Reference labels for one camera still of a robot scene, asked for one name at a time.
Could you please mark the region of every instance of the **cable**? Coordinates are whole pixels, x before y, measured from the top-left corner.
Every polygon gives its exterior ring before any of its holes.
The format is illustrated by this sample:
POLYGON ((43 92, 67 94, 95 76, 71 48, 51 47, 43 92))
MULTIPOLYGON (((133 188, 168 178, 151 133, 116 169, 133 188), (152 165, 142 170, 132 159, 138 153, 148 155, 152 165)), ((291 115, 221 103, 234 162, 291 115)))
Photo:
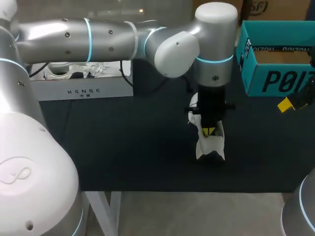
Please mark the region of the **cable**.
POLYGON ((133 84, 126 78, 126 75, 124 74, 124 70, 123 70, 123 61, 120 61, 120 72, 123 76, 123 79, 131 86, 133 87, 133 84))
POLYGON ((39 68, 37 71, 35 71, 34 73, 30 74, 29 77, 33 77, 35 75, 37 75, 40 71, 42 71, 46 66, 48 66, 49 62, 45 63, 41 68, 39 68))
MULTIPOLYGON (((124 74, 123 61, 122 61, 122 60, 120 61, 120 72, 121 72, 121 74, 122 74, 122 76, 123 76, 123 79, 124 79, 131 87, 133 87, 133 84, 126 78, 126 76, 125 76, 125 74, 124 74)), ((185 75, 181 76, 181 78, 184 79, 184 81, 186 82, 187 92, 188 92, 188 93, 192 93, 192 92, 193 92, 193 89, 191 88, 191 84, 190 84, 188 78, 187 78, 185 75)), ((165 85, 166 82, 168 82, 168 81, 169 81, 169 78, 165 78, 155 89, 153 89, 152 91, 150 91, 149 93, 147 93, 147 94, 145 94, 145 95, 151 95, 151 94, 153 94, 153 93, 159 91, 159 90, 163 87, 163 85, 165 85)))

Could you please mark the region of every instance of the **gray floor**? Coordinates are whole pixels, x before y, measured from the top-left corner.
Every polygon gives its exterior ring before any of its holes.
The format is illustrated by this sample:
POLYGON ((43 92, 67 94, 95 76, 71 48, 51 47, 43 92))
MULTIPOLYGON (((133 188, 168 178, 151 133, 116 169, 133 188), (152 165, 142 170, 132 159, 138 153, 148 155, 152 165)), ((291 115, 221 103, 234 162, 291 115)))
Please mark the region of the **gray floor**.
MULTIPOLYGON (((119 236, 281 236, 281 194, 125 192, 119 236)), ((90 212, 87 236, 103 236, 90 212)))
MULTIPOLYGON (((20 22, 63 17, 188 22, 191 0, 17 0, 20 22)), ((281 194, 123 193, 120 236, 280 236, 281 194)), ((90 212, 88 236, 102 236, 90 212)))

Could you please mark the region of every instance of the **black tabletop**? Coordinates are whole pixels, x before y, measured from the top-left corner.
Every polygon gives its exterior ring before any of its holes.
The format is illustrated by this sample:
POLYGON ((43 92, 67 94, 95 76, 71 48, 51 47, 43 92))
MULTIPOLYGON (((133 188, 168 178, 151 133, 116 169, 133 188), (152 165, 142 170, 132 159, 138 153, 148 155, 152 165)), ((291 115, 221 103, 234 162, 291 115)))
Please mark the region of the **black tabletop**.
POLYGON ((315 166, 315 107, 281 114, 281 98, 247 97, 237 64, 227 85, 236 104, 223 121, 224 163, 196 160, 197 130, 185 81, 136 60, 134 97, 41 102, 73 159, 84 191, 292 192, 315 166))

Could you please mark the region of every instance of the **white box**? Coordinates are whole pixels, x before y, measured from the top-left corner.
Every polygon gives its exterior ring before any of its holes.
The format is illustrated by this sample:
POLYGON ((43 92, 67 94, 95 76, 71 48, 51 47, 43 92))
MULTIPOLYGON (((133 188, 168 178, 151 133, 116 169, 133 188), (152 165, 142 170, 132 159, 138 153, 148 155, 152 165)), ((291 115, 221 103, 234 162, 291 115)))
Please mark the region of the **white box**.
MULTIPOLYGON (((108 62, 105 74, 97 78, 45 80, 44 70, 31 78, 39 101, 133 96, 133 87, 122 77, 119 61, 108 62)), ((41 65, 34 65, 32 73, 41 65)), ((131 61, 123 61, 126 78, 133 83, 131 61)))

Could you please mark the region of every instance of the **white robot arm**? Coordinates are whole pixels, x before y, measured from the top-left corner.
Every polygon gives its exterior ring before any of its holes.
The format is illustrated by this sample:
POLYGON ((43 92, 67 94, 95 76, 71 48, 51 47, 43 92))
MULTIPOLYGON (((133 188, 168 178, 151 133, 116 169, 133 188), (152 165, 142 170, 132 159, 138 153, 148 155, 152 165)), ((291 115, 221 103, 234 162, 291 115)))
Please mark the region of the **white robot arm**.
POLYGON ((77 171, 47 130, 24 63, 137 58, 169 78, 195 63, 201 95, 194 112, 206 127, 222 119, 236 34, 234 6, 204 4, 194 21, 175 29, 157 21, 85 18, 18 24, 15 0, 2 0, 0 8, 1 236, 83 235, 77 171))

